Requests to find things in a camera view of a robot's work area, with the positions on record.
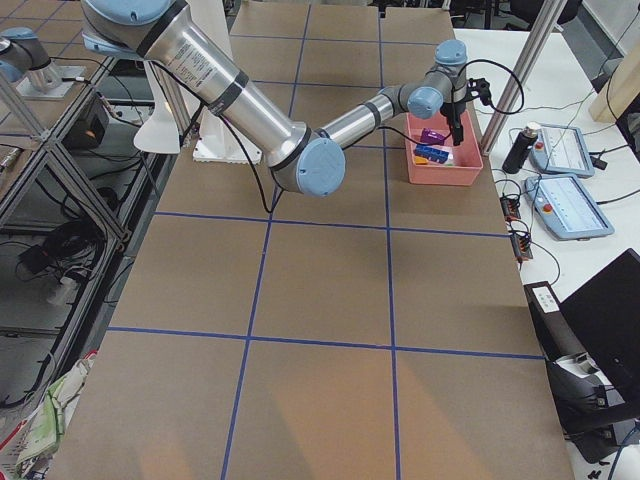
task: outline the black cylinder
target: black cylinder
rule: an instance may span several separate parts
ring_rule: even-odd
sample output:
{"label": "black cylinder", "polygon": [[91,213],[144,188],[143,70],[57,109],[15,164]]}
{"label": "black cylinder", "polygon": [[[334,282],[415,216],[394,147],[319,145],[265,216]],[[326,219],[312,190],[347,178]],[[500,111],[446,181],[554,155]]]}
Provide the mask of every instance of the black cylinder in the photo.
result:
{"label": "black cylinder", "polygon": [[518,173],[524,165],[524,161],[529,156],[531,147],[538,139],[538,132],[540,131],[540,125],[537,123],[529,123],[518,133],[516,141],[513,142],[511,150],[507,154],[507,158],[504,159],[502,164],[502,170],[506,173]]}

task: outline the office chair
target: office chair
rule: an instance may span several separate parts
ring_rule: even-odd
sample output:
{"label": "office chair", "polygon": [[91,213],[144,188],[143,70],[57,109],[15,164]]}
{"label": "office chair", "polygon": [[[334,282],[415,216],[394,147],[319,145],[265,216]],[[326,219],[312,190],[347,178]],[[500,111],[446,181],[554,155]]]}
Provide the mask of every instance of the office chair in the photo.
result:
{"label": "office chair", "polygon": [[[511,14],[527,22],[527,30],[531,30],[533,22],[538,17],[542,3],[543,0],[511,0]],[[569,0],[560,14],[558,24],[562,25],[576,18],[580,5],[582,5],[582,0]],[[508,24],[507,29],[521,30],[521,28],[513,24]]]}

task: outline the white desk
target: white desk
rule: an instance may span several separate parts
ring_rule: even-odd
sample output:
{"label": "white desk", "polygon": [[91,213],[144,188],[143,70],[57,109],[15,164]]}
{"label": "white desk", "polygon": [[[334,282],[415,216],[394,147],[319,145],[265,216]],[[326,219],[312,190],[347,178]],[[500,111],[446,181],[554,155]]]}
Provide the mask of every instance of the white desk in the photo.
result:
{"label": "white desk", "polygon": [[[456,37],[467,45],[469,60],[487,58],[513,68],[526,41],[526,32],[485,31],[485,30],[456,30]],[[469,77],[485,77],[491,83],[494,102],[498,103],[500,94],[508,79],[508,74],[492,65],[473,64],[469,66]],[[591,84],[582,71],[577,60],[571,53],[562,35],[554,33],[549,38],[536,66],[524,84],[525,108],[552,106],[563,107],[567,104],[583,100],[592,90]],[[553,123],[580,127],[583,133],[589,133],[606,127],[608,124],[594,122],[589,115],[589,105],[595,98],[595,92],[582,104],[568,107],[564,110],[530,110],[508,118],[506,126],[493,148],[490,159],[493,168],[500,169],[502,162],[511,147],[510,129],[521,129],[527,122]],[[477,110],[490,112],[489,107],[483,107],[477,102]],[[479,114],[480,128],[484,131],[490,114]],[[625,140],[617,128],[612,127],[600,133],[586,136],[587,147],[590,151],[614,148],[625,144]],[[630,149],[622,149],[603,156],[609,163],[605,171],[596,170],[594,177],[584,180],[584,185],[597,200],[617,198],[638,188],[640,185],[640,164]],[[525,168],[533,167],[527,161]],[[509,175],[522,185],[522,181],[533,175],[521,171],[517,175]],[[495,179],[504,178],[502,172],[494,171]],[[502,192],[504,182],[497,185]],[[506,192],[514,193],[513,185],[506,184]],[[554,291],[560,300],[564,300],[577,290],[583,283],[600,271],[611,260],[629,247],[640,251],[640,222],[638,209],[640,195],[621,202],[602,206],[605,215],[613,223],[616,232],[604,238],[592,239],[586,242],[554,240],[545,230],[537,216],[531,218],[531,204],[523,200],[520,211],[523,220],[532,226],[532,238],[536,243],[549,249],[558,258],[561,266],[561,276],[554,285]],[[534,259],[525,262],[521,271],[523,283],[542,280],[552,281],[556,275],[553,260],[543,251],[533,248]],[[606,478],[608,467],[587,464],[573,444],[567,447],[572,456],[576,479],[584,479],[592,470],[603,470],[600,478]],[[640,447],[627,448],[616,468],[616,480],[637,479],[640,472]]]}

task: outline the plastic container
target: plastic container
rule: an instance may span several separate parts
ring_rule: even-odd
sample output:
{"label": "plastic container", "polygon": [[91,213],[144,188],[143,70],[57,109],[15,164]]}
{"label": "plastic container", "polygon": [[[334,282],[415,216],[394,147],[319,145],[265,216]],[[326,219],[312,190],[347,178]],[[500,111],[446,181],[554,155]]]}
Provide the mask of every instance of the plastic container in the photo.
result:
{"label": "plastic container", "polygon": [[[482,170],[482,156],[478,148],[478,142],[471,125],[469,113],[461,115],[464,128],[464,141],[457,147],[453,147],[453,165],[416,165],[414,162],[415,144],[405,140],[407,150],[407,167],[409,181],[420,185],[471,185],[480,170]],[[439,113],[429,120],[421,120],[410,113],[405,122],[405,133],[416,141],[420,141],[422,129],[430,128],[443,135],[449,135],[447,120]],[[445,141],[445,145],[453,146],[451,138]]]}

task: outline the computer monitor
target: computer monitor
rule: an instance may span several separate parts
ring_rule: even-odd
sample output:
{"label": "computer monitor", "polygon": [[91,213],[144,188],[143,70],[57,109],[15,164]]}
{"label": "computer monitor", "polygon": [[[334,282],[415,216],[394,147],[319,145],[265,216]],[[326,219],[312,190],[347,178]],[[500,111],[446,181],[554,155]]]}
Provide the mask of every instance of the computer monitor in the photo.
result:
{"label": "computer monitor", "polygon": [[623,252],[560,311],[625,401],[640,399],[640,256]]}

